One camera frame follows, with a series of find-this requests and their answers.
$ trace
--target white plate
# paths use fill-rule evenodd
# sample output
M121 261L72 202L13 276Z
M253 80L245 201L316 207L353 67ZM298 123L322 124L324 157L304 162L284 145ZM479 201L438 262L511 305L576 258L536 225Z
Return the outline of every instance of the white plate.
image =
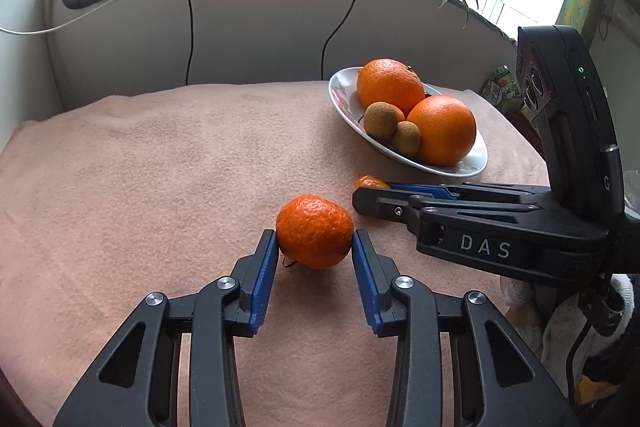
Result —
M334 103L336 110L344 121L348 123L355 132L372 144L373 147L379 149L380 152L386 154L389 158L393 158L397 162L411 165L421 171L432 172L433 174L447 176L449 178L468 178L470 176L476 176L484 170L488 160L488 154L486 145L479 131L476 131L476 142L469 154L452 167L433 167L410 160L393 152L365 133L362 126L358 123L358 120L360 120L364 114L364 108L356 92L356 81L361 69L362 68L347 68L335 73L334 76L331 77L331 80L329 80L329 97L331 97L331 101ZM422 85L424 86L424 92L428 94L440 94L436 89L433 89L433 87L427 84Z

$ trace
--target white wall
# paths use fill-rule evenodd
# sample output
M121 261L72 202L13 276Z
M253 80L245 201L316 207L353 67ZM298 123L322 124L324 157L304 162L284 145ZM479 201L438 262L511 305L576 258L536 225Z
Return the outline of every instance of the white wall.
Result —
M0 0L0 25L42 29L41 0ZM45 120L61 110L44 37L0 33L0 150L20 122Z
M329 44L325 79L373 58L411 65L423 82L479 90L492 69L513 70L516 48L452 3L358 0ZM194 0L192 83L255 84L319 80L322 44L351 0ZM86 10L54 0L52 22ZM184 84L189 54L185 0L117 0L56 32L56 74L65 102L78 107L109 94Z
M610 23L604 41L596 33L590 52L607 89L622 169L640 171L640 48Z

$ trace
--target pivot bolt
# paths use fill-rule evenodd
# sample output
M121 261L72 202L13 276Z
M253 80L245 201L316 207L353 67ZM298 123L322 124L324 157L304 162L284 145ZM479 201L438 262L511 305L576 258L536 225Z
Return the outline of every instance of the pivot bolt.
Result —
M145 297L145 302L149 306L158 306L158 304L160 304L163 299L164 297L162 296L161 293L153 292L153 293L149 293L149 295Z
M411 286L414 285L414 280L411 279L411 277L408 277L406 275L401 275L400 277L396 277L396 280L394 282L396 283L396 286L404 289L411 288Z
M228 290L236 285L236 280L233 277L221 277L218 279L218 288L221 290Z
M471 304L480 305L486 302L486 296L484 296L484 293L478 291L469 292L466 298L469 299L469 302L471 302Z

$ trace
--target orange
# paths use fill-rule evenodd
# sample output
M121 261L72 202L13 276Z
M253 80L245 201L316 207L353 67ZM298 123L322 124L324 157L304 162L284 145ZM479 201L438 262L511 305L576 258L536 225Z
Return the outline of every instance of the orange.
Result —
M408 115L424 100L424 87L414 70L390 58L366 64L358 74L356 89L365 109L374 102L386 102Z
M418 158L428 165L455 165L476 141L474 114L451 96L438 94L425 98L406 119L420 129Z
M360 176L360 178L356 180L353 184L353 190L356 190L359 187L391 188L385 182L375 176L371 176L370 174Z
M398 123L403 122L405 120L404 113L400 110L399 107L396 107L395 105L393 106L393 108L396 110L396 113L398 113Z
M351 250L353 221L339 204L318 196L298 196L276 218L282 253L322 270L340 263Z

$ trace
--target pink blanket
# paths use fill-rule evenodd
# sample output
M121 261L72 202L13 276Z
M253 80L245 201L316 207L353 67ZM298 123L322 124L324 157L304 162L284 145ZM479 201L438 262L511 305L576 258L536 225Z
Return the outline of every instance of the pink blanket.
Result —
M361 174L447 180L373 149L326 90L302 82L112 96L16 130L0 155L0 367L44 426L145 295L194 293L228 274L299 194L342 204L379 253L432 290L480 289L504 309L497 276L417 253L405 227L353 212ZM493 107L450 94L473 110L487 143L480 180L548 184L540 156ZM236 351L247 425L384 425L395 341L367 326L350 256L327 271L278 266L265 324ZM444 342L444 425L448 352Z

